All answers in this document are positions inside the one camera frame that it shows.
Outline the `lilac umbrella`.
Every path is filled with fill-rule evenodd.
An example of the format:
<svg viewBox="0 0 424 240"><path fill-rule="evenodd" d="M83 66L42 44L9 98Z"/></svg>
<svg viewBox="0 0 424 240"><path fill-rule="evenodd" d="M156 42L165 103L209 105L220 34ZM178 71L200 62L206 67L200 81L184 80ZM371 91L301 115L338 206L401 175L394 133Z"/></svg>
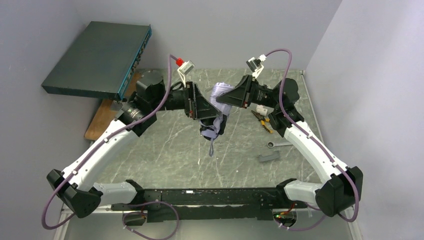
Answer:
<svg viewBox="0 0 424 240"><path fill-rule="evenodd" d="M200 123L200 134L208 141L210 141L210 147L208 155L214 156L214 141L221 135L224 134L228 117L232 106L226 103L217 101L217 98L221 95L229 92L234 87L224 82L216 83L211 89L209 102L218 110L218 116L212 118L205 118L199 121Z"/></svg>

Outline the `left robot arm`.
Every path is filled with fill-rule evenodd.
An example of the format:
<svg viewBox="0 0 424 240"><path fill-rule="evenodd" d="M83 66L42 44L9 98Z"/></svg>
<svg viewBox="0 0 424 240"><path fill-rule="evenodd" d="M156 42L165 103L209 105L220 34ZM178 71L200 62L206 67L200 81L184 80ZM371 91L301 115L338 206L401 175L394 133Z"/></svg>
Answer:
<svg viewBox="0 0 424 240"><path fill-rule="evenodd" d="M209 140L214 140L222 130L223 108L212 98L205 98L196 83L172 84L159 71L146 71L128 102L94 144L65 169L54 169L47 175L55 195L78 218L89 216L100 206L142 203L144 190L135 181L98 183L97 179L122 148L156 122L157 112L173 110L182 110L187 117L199 121Z"/></svg>

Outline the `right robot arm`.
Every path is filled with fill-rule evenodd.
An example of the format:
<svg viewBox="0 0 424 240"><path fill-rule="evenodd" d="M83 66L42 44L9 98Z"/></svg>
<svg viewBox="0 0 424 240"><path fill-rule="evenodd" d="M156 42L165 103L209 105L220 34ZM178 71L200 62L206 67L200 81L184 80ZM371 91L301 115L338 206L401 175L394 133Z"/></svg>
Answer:
<svg viewBox="0 0 424 240"><path fill-rule="evenodd" d="M225 115L230 107L246 109L256 104L272 108L267 114L272 129L301 153L320 179L320 183L286 180L281 184L282 196L292 202L315 206L328 217L341 215L347 208L354 207L353 216L348 219L352 222L359 211L363 172L337 158L313 133L295 107L300 98L298 90L297 82L291 78L269 88L259 84L252 75L244 75L236 86L217 83L210 98Z"/></svg>

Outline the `white pipe elbow fitting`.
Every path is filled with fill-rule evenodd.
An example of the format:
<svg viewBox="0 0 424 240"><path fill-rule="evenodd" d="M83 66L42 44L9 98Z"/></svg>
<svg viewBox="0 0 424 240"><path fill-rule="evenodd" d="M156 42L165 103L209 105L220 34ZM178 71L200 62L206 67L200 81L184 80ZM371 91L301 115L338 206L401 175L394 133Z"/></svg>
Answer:
<svg viewBox="0 0 424 240"><path fill-rule="evenodd" d="M255 110L261 116L266 117L268 115L268 109L263 105L257 105Z"/></svg>

